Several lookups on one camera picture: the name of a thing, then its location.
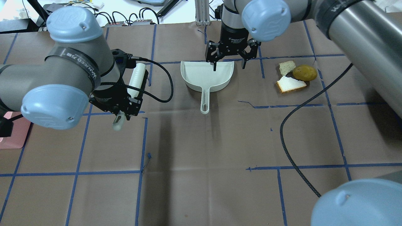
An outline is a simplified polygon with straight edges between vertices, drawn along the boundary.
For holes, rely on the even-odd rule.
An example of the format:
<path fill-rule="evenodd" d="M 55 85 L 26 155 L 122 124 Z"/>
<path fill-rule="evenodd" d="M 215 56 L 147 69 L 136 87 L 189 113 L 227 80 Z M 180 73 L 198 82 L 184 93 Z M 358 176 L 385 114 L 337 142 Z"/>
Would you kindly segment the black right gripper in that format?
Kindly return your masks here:
<path fill-rule="evenodd" d="M 220 40 L 213 42 L 207 41 L 205 60 L 212 63 L 213 71 L 217 71 L 217 62 L 227 56 L 239 55 L 241 66 L 244 70 L 248 60 L 255 59 L 258 53 L 258 47 L 261 42 L 251 38 L 248 39 L 249 32 L 247 30 L 240 30 L 238 32 L 230 32 L 222 30 Z"/>

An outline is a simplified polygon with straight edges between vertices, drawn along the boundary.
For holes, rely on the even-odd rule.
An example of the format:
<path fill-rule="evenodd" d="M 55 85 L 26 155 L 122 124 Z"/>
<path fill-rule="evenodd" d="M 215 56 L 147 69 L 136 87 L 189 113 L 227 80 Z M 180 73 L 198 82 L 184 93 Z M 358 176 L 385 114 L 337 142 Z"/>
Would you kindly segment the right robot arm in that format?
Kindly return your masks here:
<path fill-rule="evenodd" d="M 220 41 L 208 41 L 205 60 L 216 68 L 226 56 L 239 55 L 242 66 L 257 56 L 261 42 L 283 34 L 290 23 L 314 19 L 351 64 L 318 94 L 293 109 L 280 124 L 280 141 L 293 168 L 318 196 L 312 226 L 400 226 L 401 171 L 359 179 L 321 195 L 290 156 L 285 122 L 335 85 L 351 68 L 359 69 L 401 116 L 401 24 L 371 0 L 224 0 L 218 8 Z"/>

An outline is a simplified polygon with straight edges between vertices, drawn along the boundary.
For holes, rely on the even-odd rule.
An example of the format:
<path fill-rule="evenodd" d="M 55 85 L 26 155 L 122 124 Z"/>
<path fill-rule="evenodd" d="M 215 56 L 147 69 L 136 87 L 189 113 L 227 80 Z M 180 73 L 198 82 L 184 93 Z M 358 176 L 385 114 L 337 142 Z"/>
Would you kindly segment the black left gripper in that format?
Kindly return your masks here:
<path fill-rule="evenodd" d="M 122 112 L 126 118 L 138 116 L 142 106 L 142 94 L 131 97 L 127 88 L 108 88 L 92 92 L 89 102 L 104 112 L 118 115 Z"/>

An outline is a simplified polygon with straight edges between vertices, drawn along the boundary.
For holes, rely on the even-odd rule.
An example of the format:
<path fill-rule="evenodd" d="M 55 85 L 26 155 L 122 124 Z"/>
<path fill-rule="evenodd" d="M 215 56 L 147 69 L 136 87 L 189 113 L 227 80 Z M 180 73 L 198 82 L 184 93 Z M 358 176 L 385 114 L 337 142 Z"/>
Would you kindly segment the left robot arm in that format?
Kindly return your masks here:
<path fill-rule="evenodd" d="M 129 94 L 122 78 L 136 67 L 132 54 L 111 50 L 95 16 L 85 8 L 54 11 L 46 26 L 55 45 L 41 65 L 1 65 L 1 133 L 14 125 L 7 112 L 55 130 L 75 127 L 88 104 L 115 116 L 139 114 L 142 93 Z"/>

